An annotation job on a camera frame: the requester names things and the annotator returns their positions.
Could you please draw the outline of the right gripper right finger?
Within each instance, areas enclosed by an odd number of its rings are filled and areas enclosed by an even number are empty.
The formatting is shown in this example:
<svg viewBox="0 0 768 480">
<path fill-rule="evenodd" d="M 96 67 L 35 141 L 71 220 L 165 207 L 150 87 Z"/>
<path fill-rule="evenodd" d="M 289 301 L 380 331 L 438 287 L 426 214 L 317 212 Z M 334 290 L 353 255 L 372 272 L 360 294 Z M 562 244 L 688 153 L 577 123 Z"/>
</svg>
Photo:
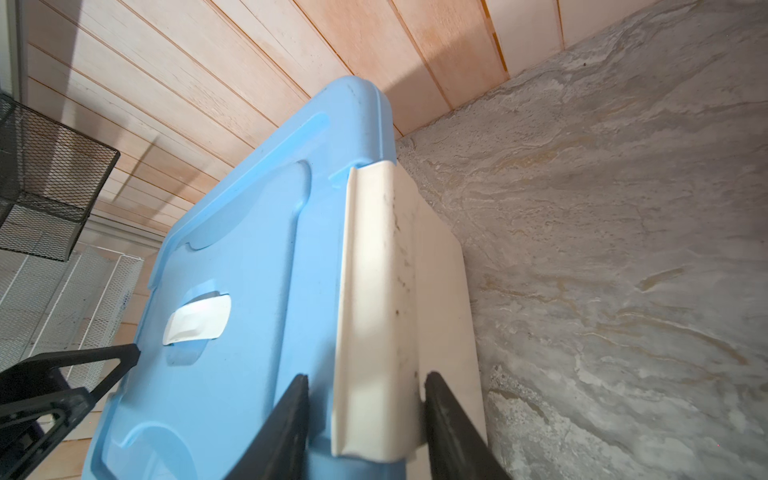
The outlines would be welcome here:
<svg viewBox="0 0 768 480">
<path fill-rule="evenodd" d="M 426 438 L 433 479 L 511 479 L 493 456 L 442 375 L 425 381 Z"/>
</svg>

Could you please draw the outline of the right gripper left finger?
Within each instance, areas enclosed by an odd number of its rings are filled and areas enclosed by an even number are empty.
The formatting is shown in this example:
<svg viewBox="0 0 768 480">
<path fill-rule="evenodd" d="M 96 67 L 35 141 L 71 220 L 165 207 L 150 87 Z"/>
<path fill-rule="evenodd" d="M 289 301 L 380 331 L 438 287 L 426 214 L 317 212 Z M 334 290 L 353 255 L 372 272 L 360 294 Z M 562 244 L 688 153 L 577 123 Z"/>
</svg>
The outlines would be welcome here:
<svg viewBox="0 0 768 480">
<path fill-rule="evenodd" d="M 309 410 L 308 376 L 298 374 L 226 479 L 301 479 Z"/>
</svg>

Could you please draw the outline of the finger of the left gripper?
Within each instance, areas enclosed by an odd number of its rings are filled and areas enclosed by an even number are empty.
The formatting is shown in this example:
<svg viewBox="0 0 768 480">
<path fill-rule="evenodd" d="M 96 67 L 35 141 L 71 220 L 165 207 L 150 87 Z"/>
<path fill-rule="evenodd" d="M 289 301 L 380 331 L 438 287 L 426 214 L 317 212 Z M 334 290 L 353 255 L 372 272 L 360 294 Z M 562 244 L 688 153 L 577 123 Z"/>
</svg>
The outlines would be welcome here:
<svg viewBox="0 0 768 480">
<path fill-rule="evenodd" d="M 1 478 L 26 479 L 95 405 L 85 388 L 1 405 Z"/>
<path fill-rule="evenodd" d="M 136 344 L 42 353 L 1 372 L 1 403 L 7 404 L 71 389 L 61 369 L 118 360 L 119 363 L 89 394 L 93 402 L 104 397 L 138 363 Z"/>
</svg>

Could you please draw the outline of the blue plastic bin lid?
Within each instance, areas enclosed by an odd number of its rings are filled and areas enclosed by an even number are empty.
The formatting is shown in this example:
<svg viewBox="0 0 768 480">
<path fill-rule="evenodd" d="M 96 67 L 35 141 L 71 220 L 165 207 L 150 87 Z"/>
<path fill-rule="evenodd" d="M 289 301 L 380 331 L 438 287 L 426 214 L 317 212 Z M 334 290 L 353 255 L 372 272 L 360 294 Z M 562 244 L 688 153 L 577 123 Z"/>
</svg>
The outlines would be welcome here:
<svg viewBox="0 0 768 480">
<path fill-rule="evenodd" d="M 223 479 L 298 375 L 308 379 L 306 479 L 402 479 L 404 461 L 330 452 L 350 172 L 395 158 L 370 81 L 332 81 L 189 210 L 164 240 L 86 479 Z"/>
</svg>

